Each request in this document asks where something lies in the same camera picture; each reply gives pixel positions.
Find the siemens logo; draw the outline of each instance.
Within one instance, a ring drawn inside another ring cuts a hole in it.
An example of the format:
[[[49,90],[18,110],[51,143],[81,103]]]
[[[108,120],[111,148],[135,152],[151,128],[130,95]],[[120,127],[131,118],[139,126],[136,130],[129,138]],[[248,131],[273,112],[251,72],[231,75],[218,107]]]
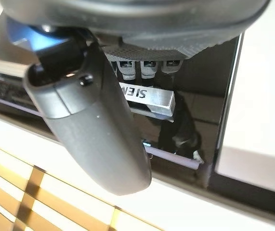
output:
[[[135,89],[135,88],[129,88],[129,87],[122,87],[121,89],[124,95],[135,96],[138,98],[146,97],[147,90],[141,90],[139,88]]]

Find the screw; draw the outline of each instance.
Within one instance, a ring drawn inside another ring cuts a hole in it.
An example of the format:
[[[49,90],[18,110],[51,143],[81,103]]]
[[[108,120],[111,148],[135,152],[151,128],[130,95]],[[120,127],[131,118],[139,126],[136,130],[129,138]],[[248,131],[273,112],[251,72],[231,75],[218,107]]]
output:
[[[82,86],[87,86],[89,84],[92,84],[93,83],[93,76],[91,76],[91,75],[85,75],[85,76],[79,78],[79,83]]]

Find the black glossy surface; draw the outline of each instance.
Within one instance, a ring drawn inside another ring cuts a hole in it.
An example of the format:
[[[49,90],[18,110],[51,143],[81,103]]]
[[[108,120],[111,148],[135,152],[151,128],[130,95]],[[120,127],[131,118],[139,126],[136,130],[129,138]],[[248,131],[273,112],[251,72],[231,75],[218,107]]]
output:
[[[222,196],[275,214],[275,192],[232,178],[211,174],[209,189]]]
[[[8,42],[2,23],[1,17],[0,59],[24,64],[37,62],[34,54]],[[198,150],[205,161],[205,164],[200,165],[195,171],[153,157],[151,163],[154,171],[186,183],[207,186],[235,47],[236,39],[207,48],[193,58],[185,60],[174,76],[162,73],[159,66],[156,77],[151,83],[142,81],[140,64],[136,63],[137,78],[133,84],[151,84],[154,87],[174,90],[176,95],[173,123],[143,115],[133,115],[142,139],[153,147],[187,158],[193,158],[192,152]]]

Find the white panel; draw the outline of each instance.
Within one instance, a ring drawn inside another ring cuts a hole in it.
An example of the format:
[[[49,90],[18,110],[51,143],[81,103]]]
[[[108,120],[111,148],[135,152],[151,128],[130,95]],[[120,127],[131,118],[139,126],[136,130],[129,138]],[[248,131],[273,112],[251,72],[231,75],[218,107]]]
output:
[[[241,158],[225,147],[252,153]],[[245,32],[217,171],[275,191],[275,165],[269,156],[275,158],[275,0]]]

